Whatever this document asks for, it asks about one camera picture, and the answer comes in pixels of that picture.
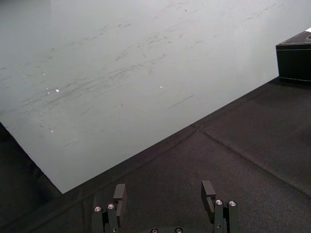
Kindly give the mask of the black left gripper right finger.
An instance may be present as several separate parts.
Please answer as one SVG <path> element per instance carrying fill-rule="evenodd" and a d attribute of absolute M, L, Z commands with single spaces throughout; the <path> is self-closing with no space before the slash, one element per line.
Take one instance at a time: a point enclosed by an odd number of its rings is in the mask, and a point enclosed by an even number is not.
<path fill-rule="evenodd" d="M 201 181 L 201 199 L 214 233 L 238 233 L 238 204 L 217 198 L 211 181 Z"/>

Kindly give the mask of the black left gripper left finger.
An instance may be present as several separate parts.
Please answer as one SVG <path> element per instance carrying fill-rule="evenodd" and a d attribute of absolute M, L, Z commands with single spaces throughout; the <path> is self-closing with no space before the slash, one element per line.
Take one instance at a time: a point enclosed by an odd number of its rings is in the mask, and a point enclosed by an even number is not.
<path fill-rule="evenodd" d="M 126 202 L 126 184 L 124 183 L 116 185 L 112 202 L 105 203 L 100 193 L 96 194 L 93 202 L 93 232 L 119 233 Z"/>

